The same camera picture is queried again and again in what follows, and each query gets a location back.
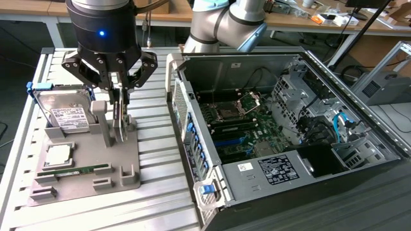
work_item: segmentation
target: aluminum table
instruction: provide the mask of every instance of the aluminum table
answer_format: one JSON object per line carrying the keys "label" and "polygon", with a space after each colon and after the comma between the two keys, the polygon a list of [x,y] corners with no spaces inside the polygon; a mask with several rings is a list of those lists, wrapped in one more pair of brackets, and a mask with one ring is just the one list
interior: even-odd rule
{"label": "aluminum table", "polygon": [[[63,69],[65,51],[43,54],[33,82],[77,84]],[[0,185],[0,230],[199,230],[177,143],[165,102],[165,57],[177,48],[155,48],[159,68],[131,94],[129,114],[137,121],[141,187],[69,201],[27,207],[47,120],[27,98],[15,143]],[[108,95],[95,91],[97,100]]]}

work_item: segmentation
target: barcode label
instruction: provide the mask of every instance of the barcode label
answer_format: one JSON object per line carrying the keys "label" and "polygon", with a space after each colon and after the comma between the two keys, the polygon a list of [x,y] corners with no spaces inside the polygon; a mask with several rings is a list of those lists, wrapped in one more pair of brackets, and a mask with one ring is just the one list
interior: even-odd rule
{"label": "barcode label", "polygon": [[51,112],[63,130],[88,128],[88,121],[81,107],[56,108]]}

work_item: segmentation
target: sticker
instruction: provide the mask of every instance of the sticker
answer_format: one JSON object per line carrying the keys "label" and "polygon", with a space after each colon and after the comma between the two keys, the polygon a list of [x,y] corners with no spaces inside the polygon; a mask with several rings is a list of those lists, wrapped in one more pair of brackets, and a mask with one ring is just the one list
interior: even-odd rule
{"label": "sticker", "polygon": [[258,163],[263,169],[267,181],[272,185],[299,178],[286,155],[259,160]]}
{"label": "sticker", "polygon": [[51,112],[63,130],[88,127],[87,117],[81,107],[56,108]]}
{"label": "sticker", "polygon": [[242,63],[232,63],[231,64],[231,68],[239,68],[239,67],[242,67]]}
{"label": "sticker", "polygon": [[254,169],[250,162],[246,163],[246,164],[240,164],[240,165],[238,165],[238,166],[239,166],[240,172]]}
{"label": "sticker", "polygon": [[80,174],[79,171],[65,172],[65,173],[56,174],[56,177],[67,177],[67,176],[73,176],[73,175],[79,175],[79,174]]}

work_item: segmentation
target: motherboard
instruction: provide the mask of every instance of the motherboard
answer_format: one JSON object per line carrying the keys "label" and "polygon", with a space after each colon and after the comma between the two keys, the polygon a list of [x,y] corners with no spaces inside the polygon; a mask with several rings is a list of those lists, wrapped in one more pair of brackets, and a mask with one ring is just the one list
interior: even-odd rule
{"label": "motherboard", "polygon": [[291,145],[258,92],[203,103],[200,109],[223,164],[274,155]]}

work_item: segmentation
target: computer monitor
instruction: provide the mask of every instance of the computer monitor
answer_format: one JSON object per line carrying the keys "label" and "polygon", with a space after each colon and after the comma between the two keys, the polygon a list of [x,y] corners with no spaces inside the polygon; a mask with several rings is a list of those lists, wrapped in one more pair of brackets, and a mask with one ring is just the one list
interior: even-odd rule
{"label": "computer monitor", "polygon": [[360,13],[362,8],[379,8],[386,0],[347,0],[346,7],[354,7],[350,15],[359,20],[367,20],[368,17]]}

